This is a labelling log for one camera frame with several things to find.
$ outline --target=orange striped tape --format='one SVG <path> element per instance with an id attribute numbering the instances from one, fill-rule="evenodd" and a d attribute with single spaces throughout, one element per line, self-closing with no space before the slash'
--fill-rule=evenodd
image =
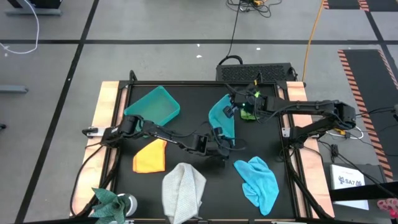
<path id="1" fill-rule="evenodd" d="M 358 0 L 359 8 L 369 12 L 368 2 L 366 0 Z"/>
<path id="2" fill-rule="evenodd" d="M 359 88 L 357 86 L 357 83 L 355 81 L 355 77 L 353 75 L 353 72 L 351 71 L 351 67 L 349 66 L 349 62 L 346 58 L 346 55 L 344 53 L 343 50 L 338 50 L 338 56 L 340 58 L 341 61 L 341 65 L 343 66 L 344 72 L 347 76 L 348 79 L 348 83 L 349 83 L 349 87 L 351 88 L 354 98 L 355 98 L 355 102 L 358 106 L 358 109 L 361 113 L 367 113 L 368 110 L 366 109 L 366 105 L 365 102 L 363 101 L 363 98 L 361 96 L 361 92 L 359 91 Z M 383 173 L 386 176 L 386 180 L 388 182 L 392 182 L 392 171 L 391 171 L 391 167 L 388 164 L 388 160 L 386 158 L 386 155 L 383 151 L 383 147 L 380 144 L 380 140 L 377 136 L 377 133 L 374 129 L 374 126 L 372 124 L 372 120 L 370 118 L 370 116 L 368 114 L 363 114 L 363 123 L 365 125 L 365 128 L 368 132 L 369 138 L 371 140 L 371 144 L 374 148 L 374 152 L 377 155 L 377 159 L 379 160 L 379 163 L 383 169 Z"/>
<path id="3" fill-rule="evenodd" d="M 324 9 L 329 9 L 329 2 L 328 2 L 328 0 L 323 0 L 323 8 Z"/>
<path id="4" fill-rule="evenodd" d="M 394 76 L 394 74 L 393 74 L 393 72 L 392 72 L 392 70 L 391 70 L 390 65 L 388 64 L 388 61 L 387 61 L 387 59 L 386 59 L 386 56 L 384 56 L 384 54 L 383 54 L 383 52 L 382 52 L 381 50 L 379 50 L 379 54 L 380 54 L 381 59 L 382 59 L 383 62 L 384 62 L 384 65 L 385 65 L 386 68 L 387 68 L 388 73 L 390 74 L 390 77 L 391 77 L 391 79 L 392 79 L 392 82 L 394 83 L 394 85 L 396 86 L 396 89 L 398 90 L 398 82 L 397 82 L 397 79 L 396 79 L 396 77 Z"/>

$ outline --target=teal tray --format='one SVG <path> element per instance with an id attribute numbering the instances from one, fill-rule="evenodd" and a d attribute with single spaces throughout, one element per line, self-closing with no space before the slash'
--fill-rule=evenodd
<path id="1" fill-rule="evenodd" d="M 180 105 L 164 87 L 158 86 L 124 110 L 124 115 L 140 115 L 163 126 L 180 113 Z"/>

